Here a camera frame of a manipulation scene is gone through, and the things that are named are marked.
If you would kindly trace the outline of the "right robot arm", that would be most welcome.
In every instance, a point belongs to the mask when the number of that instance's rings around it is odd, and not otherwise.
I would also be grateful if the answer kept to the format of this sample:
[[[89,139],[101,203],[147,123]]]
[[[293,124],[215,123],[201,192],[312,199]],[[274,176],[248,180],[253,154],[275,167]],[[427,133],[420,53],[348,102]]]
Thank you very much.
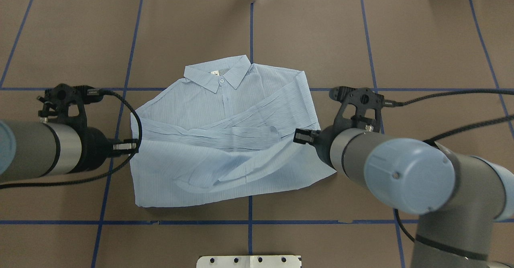
[[[350,128],[297,129],[294,142],[370,191],[418,215],[412,268],[506,268],[490,261],[495,221],[513,215],[513,173],[435,143]]]

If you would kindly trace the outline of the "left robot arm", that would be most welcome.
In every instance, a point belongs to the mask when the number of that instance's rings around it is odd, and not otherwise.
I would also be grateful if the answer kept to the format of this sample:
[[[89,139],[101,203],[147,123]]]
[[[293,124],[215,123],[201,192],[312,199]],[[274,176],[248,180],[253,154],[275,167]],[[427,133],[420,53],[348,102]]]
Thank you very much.
[[[1,183],[93,171],[139,147],[137,139],[109,139],[91,127],[79,135],[57,123],[1,121],[0,131]]]

